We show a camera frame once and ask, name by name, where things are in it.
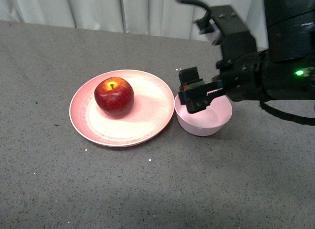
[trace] pink plate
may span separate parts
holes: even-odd
[[[118,76],[132,86],[134,105],[121,118],[107,116],[94,98],[96,86]],[[139,70],[116,70],[99,75],[85,83],[73,96],[70,119],[74,128],[86,139],[110,147],[126,147],[145,142],[161,132],[174,112],[174,96],[160,78]]]

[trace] white backdrop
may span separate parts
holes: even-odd
[[[258,47],[268,47],[262,0],[203,1],[231,4]],[[0,20],[196,40],[207,40],[191,23],[204,13],[175,0],[0,0]]]

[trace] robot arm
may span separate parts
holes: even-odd
[[[213,82],[205,84],[195,67],[179,73],[179,97],[189,113],[205,109],[221,95],[233,101],[258,100],[265,110],[262,104],[269,100],[315,99],[315,0],[264,0],[269,39],[264,51],[257,51],[254,37],[230,5],[176,1],[206,10],[196,21],[200,33],[213,33],[214,26],[220,31],[214,45],[220,45],[222,60]]]

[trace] gray tabletop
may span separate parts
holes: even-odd
[[[187,133],[174,114],[125,148],[71,124],[73,95],[99,74],[146,71],[176,95],[176,69],[210,81],[220,59],[204,41],[0,22],[0,228],[314,228],[314,127],[256,101],[232,102],[212,136]],[[314,116],[313,101],[271,105]]]

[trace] green led light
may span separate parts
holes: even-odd
[[[298,71],[295,72],[295,74],[298,75],[298,76],[301,76],[301,75],[304,74],[304,71],[303,70],[298,70]]]

